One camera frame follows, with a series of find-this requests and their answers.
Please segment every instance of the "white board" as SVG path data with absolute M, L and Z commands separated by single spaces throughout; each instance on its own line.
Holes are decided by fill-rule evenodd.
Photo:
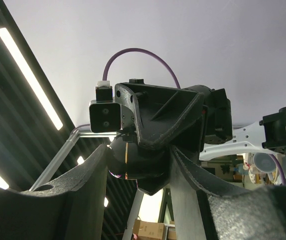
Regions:
M 89 122 L 109 58 L 144 48 L 181 86 L 225 88 L 234 125 L 286 106 L 286 0 L 4 0 L 75 125 Z M 128 53 L 113 85 L 130 78 L 175 87 L 155 59 Z

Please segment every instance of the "dark ceiling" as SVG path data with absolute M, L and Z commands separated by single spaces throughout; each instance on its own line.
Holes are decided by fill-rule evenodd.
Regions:
M 0 176 L 17 191 L 29 189 L 75 128 L 18 26 L 0 0 L 0 28 L 6 27 L 49 98 L 63 127 L 57 130 L 0 38 Z M 87 158 L 102 138 L 80 139 L 54 178 Z M 107 177 L 102 239 L 122 239 L 136 193 L 133 181 Z

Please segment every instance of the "black camera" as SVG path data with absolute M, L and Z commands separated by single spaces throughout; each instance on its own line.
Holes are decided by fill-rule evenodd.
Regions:
M 121 129 L 121 105 L 113 102 L 113 89 L 108 81 L 105 82 L 96 87 L 96 100 L 91 101 L 89 106 L 90 128 L 93 133 Z

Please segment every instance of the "cable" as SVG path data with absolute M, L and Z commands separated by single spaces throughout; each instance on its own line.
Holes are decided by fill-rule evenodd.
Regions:
M 281 164 L 279 163 L 278 159 L 273 154 L 269 154 L 269 156 L 275 162 L 275 165 L 276 165 L 276 167 L 278 168 L 278 171 L 279 171 L 279 175 L 280 175 L 280 178 L 281 178 L 282 185 L 285 186 L 286 185 L 286 179 L 285 179 L 285 175 L 284 175 L 284 172 L 283 172 Z
M 76 130 L 79 130 L 80 128 L 88 127 L 88 126 L 90 126 L 89 123 L 88 123 L 88 124 L 82 124 L 82 125 L 80 125 L 80 126 L 77 126 L 76 128 L 74 128 L 74 129 L 71 131 L 71 133 L 70 133 L 69 135 L 71 136 L 73 133 L 75 133 Z
M 103 81 L 106 81 L 108 79 L 108 73 L 109 73 L 109 69 L 111 64 L 113 63 L 113 61 L 126 53 L 131 53 L 131 52 L 137 52 L 137 53 L 143 53 L 143 54 L 147 54 L 153 58 L 155 58 L 156 60 L 158 60 L 161 64 L 163 64 L 163 66 L 169 71 L 169 73 L 171 74 L 172 78 L 174 79 L 175 85 L 178 89 L 181 89 L 179 80 L 177 78 L 177 76 L 174 74 L 173 70 L 170 68 L 170 66 L 162 59 L 160 58 L 158 55 L 154 54 L 153 52 L 150 52 L 148 50 L 142 49 L 142 48 L 127 48 L 127 49 L 123 49 L 117 53 L 115 53 L 107 62 L 104 72 L 103 72 Z

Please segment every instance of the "white panel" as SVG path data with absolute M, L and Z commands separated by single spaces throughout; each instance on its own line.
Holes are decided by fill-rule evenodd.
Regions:
M 235 125 L 286 106 L 286 0 L 5 0 L 76 125 L 89 122 L 108 59 L 144 48 L 162 57 L 181 86 L 226 88 Z M 112 85 L 129 78 L 174 87 L 142 53 L 112 65 Z

